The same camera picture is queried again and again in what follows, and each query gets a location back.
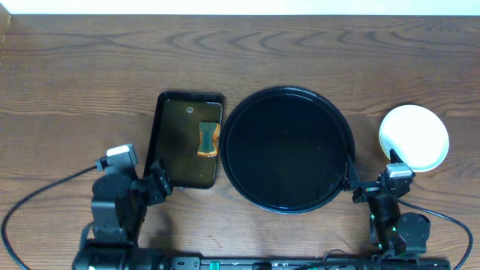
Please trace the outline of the green plate stained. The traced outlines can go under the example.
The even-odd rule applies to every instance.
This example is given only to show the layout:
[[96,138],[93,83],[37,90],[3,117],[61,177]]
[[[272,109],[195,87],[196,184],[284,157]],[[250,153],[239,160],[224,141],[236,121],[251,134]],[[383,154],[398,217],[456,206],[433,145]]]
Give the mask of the green plate stained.
[[449,152],[446,126],[435,113],[419,105],[402,105],[388,112],[378,136],[385,155],[394,150],[415,173],[437,168]]

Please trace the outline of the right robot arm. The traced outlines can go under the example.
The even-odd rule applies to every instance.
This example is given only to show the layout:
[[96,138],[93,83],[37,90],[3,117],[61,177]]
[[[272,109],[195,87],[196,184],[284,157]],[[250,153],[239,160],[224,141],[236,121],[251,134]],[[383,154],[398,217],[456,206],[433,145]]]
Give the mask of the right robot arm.
[[370,209],[370,240],[379,253],[370,260],[377,269],[420,269],[419,257],[427,251],[430,220],[423,214],[402,213],[398,200],[410,192],[416,174],[392,149],[391,163],[376,181],[360,181],[351,158],[347,159],[346,189],[354,203]]

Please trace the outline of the orange green scrub sponge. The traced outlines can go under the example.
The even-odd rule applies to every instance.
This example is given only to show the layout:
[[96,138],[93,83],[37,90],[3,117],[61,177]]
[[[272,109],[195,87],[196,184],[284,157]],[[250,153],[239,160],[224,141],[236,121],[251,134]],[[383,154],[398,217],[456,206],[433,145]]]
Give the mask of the orange green scrub sponge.
[[199,123],[199,147],[197,154],[203,157],[218,155],[218,138],[221,125],[217,122],[201,121]]

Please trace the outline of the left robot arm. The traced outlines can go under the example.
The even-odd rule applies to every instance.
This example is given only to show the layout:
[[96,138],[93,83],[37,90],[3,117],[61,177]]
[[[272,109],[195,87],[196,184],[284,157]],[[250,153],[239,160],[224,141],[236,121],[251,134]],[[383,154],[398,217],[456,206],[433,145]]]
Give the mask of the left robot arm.
[[170,269],[170,260],[155,249],[138,245],[147,208],[163,203],[173,187],[159,161],[139,178],[130,161],[102,157],[105,172],[93,185],[90,229],[94,237],[82,240],[73,269]]

